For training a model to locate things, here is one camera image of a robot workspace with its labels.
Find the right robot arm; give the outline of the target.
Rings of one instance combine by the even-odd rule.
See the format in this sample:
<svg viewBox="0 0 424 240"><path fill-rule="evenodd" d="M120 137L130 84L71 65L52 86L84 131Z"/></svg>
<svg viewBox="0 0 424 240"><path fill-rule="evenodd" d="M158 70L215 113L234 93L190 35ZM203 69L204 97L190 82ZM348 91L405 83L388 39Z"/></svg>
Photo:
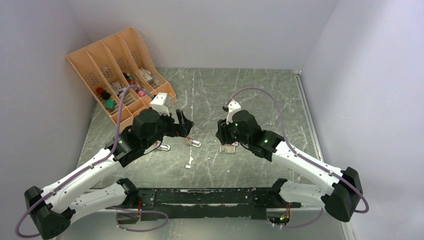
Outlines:
<svg viewBox="0 0 424 240"><path fill-rule="evenodd" d="M237 111L231 122L218 120L215 136L223 145L238 142L256 157L282 164L312 182L301 184L288 180L283 183L270 193L270 202L275 207L282 207L287 202L321 207L341 222L349 222L354 213L359 213L357 206L363 188L354 168L340 169L289 147L283 136L261 129L247 110Z"/></svg>

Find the cardboard staple tray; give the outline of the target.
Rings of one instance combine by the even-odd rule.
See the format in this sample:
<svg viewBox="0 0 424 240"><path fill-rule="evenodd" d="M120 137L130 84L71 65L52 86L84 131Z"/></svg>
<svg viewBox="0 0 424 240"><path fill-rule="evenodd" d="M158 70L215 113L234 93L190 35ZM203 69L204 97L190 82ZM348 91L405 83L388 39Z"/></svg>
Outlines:
<svg viewBox="0 0 424 240"><path fill-rule="evenodd" d="M218 151L221 154L235 154L236 146L235 145L220 145Z"/></svg>

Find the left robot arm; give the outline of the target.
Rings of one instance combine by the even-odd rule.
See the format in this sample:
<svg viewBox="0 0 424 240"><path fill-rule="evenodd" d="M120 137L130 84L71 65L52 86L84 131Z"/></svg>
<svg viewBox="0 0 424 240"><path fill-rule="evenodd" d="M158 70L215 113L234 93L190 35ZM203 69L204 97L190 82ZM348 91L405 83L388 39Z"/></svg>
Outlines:
<svg viewBox="0 0 424 240"><path fill-rule="evenodd" d="M138 188L121 178L109 187L85 194L101 179L144 156L146 150L167 137L189 136L194 122L176 110L178 123L171 115L152 108L142 110L119 135L92 159L55 183L24 193L28 214L44 240L55 238L78 219L113 206L134 207L139 201Z"/></svg>

